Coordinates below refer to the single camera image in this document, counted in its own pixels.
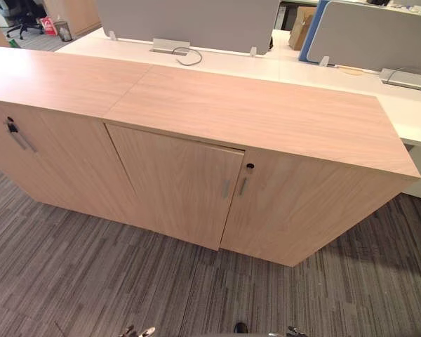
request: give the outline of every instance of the door handle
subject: door handle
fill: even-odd
[[[229,179],[226,179],[225,182],[223,183],[223,199],[226,199],[228,194],[229,194],[229,184],[231,183],[231,181]]]
[[[248,184],[248,178],[244,178],[240,187],[240,193],[239,193],[240,196],[243,195],[243,192],[245,191],[247,184]]]
[[[28,147],[34,152],[37,153],[37,149],[31,144],[30,141],[19,131],[19,128],[15,125],[14,120],[10,117],[6,120],[6,125],[8,127],[8,132],[13,137],[14,141],[19,144],[19,146],[26,150]]]

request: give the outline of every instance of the striped carpet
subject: striped carpet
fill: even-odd
[[[421,336],[421,199],[399,195],[290,268],[39,204],[0,172],[0,337],[188,337],[239,320]]]

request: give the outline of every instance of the office chair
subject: office chair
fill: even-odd
[[[20,39],[23,40],[22,33],[28,32],[28,28],[44,33],[44,28],[36,19],[45,18],[46,13],[43,6],[36,5],[33,0],[0,0],[0,14],[5,19],[18,22],[6,32],[6,37],[10,37],[9,33],[20,30]]]

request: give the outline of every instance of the cabinet top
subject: cabinet top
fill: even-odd
[[[0,101],[419,176],[377,98],[367,95],[0,48]]]

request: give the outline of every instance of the light wood storage cabinet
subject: light wood storage cabinet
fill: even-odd
[[[419,178],[369,96],[6,48],[0,169],[37,201],[284,265]]]

